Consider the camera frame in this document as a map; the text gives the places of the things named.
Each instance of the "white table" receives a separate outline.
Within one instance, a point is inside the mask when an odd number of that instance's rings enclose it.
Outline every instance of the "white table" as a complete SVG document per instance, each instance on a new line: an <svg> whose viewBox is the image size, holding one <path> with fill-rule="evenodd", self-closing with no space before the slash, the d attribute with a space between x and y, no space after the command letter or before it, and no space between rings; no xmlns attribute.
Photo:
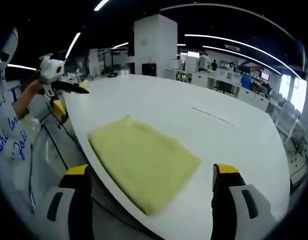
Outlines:
<svg viewBox="0 0 308 240"><path fill-rule="evenodd" d="M158 77L126 75L89 84L90 94L65 94L75 133L101 181L148 229L167 240L210 239L215 163L239 169L245 182L269 200L276 220L284 217L289 169L269 115L219 92ZM87 138L89 131L126 115L178 139L201 158L201 166L188 184L153 216L145 216L117 187Z"/></svg>

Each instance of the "black ceiling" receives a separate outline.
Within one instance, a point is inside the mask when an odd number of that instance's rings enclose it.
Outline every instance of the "black ceiling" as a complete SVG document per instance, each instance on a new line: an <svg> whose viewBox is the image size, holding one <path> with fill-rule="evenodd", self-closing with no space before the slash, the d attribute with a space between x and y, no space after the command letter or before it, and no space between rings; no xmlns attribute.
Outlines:
<svg viewBox="0 0 308 240"><path fill-rule="evenodd" d="M305 45L308 55L308 7L266 2L236 3L230 1L199 1L243 8L277 23L294 39L269 22L236 9L219 6L187 6L159 11L189 0L111 0L99 12L94 7L99 0L18 1L8 4L5 15L15 22L19 46L14 64L37 67L38 57L67 51L74 36L81 32L71 56L85 54L90 48L111 48L133 37L133 22L160 13L178 23L178 42L188 48L202 45L224 48L225 41L210 38L185 37L184 34L210 35L233 39L258 47L288 65L302 65L300 47ZM271 58L242 47L241 53L269 65L277 65Z"/></svg>

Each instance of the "desk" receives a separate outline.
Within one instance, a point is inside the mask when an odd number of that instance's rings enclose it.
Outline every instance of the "desk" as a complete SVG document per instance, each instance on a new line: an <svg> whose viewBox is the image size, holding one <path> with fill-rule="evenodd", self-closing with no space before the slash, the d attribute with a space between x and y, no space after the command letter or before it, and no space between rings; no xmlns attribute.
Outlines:
<svg viewBox="0 0 308 240"><path fill-rule="evenodd" d="M98 177L134 218L162 238L210 239L215 163L239 169L245 182L268 199L275 219L284 217L289 201L288 163L266 113L207 88L143 75L97 79L90 82L90 94L64 95L74 131ZM126 115L176 138L201 158L188 184L153 216L145 216L117 187L87 138L89 131Z"/></svg>

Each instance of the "monitor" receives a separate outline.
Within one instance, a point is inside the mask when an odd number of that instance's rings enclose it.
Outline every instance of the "monitor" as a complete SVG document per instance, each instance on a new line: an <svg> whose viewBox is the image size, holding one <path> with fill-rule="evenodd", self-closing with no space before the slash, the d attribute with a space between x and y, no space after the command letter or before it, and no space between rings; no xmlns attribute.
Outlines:
<svg viewBox="0 0 308 240"><path fill-rule="evenodd" d="M260 71L260 77L265 81L269 81L269 74L262 70Z"/></svg>

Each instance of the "yellow towel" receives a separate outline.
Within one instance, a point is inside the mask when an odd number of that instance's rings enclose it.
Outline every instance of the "yellow towel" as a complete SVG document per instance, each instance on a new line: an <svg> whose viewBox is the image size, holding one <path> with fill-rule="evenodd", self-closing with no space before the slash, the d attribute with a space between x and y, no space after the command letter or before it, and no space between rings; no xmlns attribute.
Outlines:
<svg viewBox="0 0 308 240"><path fill-rule="evenodd" d="M106 171L146 215L165 207L200 165L177 140L130 116L88 137Z"/></svg>

